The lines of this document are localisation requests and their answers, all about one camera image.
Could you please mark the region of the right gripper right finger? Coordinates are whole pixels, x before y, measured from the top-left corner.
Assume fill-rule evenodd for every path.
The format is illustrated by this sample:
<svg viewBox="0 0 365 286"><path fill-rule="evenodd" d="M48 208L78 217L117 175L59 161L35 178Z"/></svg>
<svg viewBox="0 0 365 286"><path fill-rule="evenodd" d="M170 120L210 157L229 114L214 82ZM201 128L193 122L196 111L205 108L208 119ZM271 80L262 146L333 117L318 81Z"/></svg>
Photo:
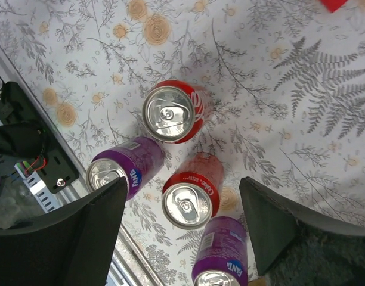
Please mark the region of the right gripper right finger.
<svg viewBox="0 0 365 286"><path fill-rule="evenodd" d="M251 177L239 185L267 285L365 285L365 227L294 202Z"/></svg>

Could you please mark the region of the purple fanta can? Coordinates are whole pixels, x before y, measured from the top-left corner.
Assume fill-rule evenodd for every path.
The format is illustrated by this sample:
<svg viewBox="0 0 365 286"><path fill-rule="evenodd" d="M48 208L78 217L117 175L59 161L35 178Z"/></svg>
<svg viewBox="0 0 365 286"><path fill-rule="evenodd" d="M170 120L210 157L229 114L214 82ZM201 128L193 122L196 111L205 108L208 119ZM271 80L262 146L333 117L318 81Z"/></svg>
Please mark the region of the purple fanta can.
<svg viewBox="0 0 365 286"><path fill-rule="evenodd" d="M205 226L192 269L194 285L248 285L247 232L232 217L217 216Z"/></svg>
<svg viewBox="0 0 365 286"><path fill-rule="evenodd" d="M86 170L86 185L95 191L123 177L130 200L161 170L164 161L158 142L138 136L98 153Z"/></svg>

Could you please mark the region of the red coke can front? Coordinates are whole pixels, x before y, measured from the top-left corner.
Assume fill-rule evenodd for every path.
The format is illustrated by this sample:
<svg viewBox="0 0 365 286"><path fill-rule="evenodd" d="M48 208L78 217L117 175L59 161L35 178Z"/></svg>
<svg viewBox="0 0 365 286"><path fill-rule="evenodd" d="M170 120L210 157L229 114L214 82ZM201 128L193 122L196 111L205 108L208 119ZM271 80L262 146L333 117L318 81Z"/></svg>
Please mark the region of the red coke can front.
<svg viewBox="0 0 365 286"><path fill-rule="evenodd" d="M198 152L181 163L162 189L162 210L173 225L197 229L219 210L224 166L210 153Z"/></svg>

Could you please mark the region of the red coke can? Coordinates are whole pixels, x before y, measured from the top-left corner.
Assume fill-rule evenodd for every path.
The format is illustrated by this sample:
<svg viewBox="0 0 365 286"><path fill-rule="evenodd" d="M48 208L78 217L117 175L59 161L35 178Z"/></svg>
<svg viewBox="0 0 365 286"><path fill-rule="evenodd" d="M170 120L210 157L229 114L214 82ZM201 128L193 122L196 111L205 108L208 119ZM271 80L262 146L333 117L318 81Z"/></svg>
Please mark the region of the red coke can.
<svg viewBox="0 0 365 286"><path fill-rule="evenodd" d="M164 80L146 96L142 117L146 130L155 139L181 144L191 140L214 110L206 88L180 80Z"/></svg>
<svg viewBox="0 0 365 286"><path fill-rule="evenodd" d="M162 189L162 210L173 225L197 229L219 210L224 166L210 153L198 152L181 163Z"/></svg>

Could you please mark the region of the purple fanta can front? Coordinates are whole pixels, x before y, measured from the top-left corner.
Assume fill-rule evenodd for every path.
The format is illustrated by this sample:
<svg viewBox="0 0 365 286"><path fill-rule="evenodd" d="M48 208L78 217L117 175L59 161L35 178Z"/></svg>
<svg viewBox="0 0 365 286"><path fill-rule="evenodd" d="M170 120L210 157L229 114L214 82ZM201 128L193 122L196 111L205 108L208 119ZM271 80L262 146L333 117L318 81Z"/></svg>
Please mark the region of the purple fanta can front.
<svg viewBox="0 0 365 286"><path fill-rule="evenodd" d="M161 170L164 161L158 142L138 136L98 153L86 170L86 185L95 191L123 177L130 200Z"/></svg>

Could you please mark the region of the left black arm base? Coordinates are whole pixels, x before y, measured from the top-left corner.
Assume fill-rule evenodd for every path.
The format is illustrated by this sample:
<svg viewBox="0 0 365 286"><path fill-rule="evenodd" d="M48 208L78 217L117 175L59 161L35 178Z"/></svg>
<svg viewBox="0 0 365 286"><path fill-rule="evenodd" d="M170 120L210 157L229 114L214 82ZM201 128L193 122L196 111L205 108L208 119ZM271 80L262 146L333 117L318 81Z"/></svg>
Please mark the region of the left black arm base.
<svg viewBox="0 0 365 286"><path fill-rule="evenodd" d="M16 82L0 89L0 176L27 162L24 175L37 173L53 194L79 178L76 166Z"/></svg>

